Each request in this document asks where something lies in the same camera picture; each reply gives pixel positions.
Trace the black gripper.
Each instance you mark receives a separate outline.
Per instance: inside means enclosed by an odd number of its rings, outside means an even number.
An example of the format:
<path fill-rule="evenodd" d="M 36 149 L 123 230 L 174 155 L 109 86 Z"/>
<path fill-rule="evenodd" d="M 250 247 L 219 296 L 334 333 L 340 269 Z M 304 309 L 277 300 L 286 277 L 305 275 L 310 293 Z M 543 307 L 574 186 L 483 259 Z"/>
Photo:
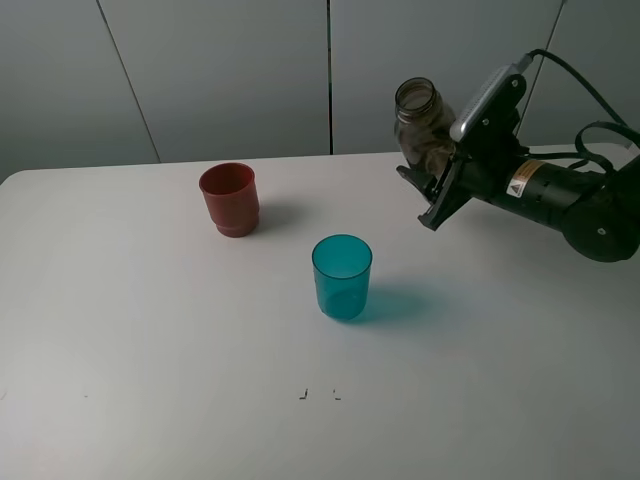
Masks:
<path fill-rule="evenodd" d="M 504 120 L 478 126 L 463 142 L 455 142 L 455 153 L 442 177 L 407 166 L 397 166 L 400 177 L 429 203 L 418 217 L 420 223 L 436 231 L 470 199 L 491 201 L 505 188 L 507 173 L 528 153 L 515 135 L 520 121 L 516 107 Z"/>

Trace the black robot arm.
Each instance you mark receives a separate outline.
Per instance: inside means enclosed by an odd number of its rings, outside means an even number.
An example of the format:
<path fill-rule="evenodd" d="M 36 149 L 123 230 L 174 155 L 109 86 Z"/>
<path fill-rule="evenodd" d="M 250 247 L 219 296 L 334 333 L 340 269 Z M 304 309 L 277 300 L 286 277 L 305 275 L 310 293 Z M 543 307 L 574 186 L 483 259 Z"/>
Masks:
<path fill-rule="evenodd" d="M 534 154 L 516 138 L 526 81 L 511 73 L 489 84 L 456 118 L 434 84 L 415 77 L 395 93 L 394 132 L 407 163 L 398 173 L 427 201 L 419 221 L 435 231 L 477 199 L 562 233 L 599 262 L 639 248 L 639 162 L 615 169 L 584 147 Z"/>

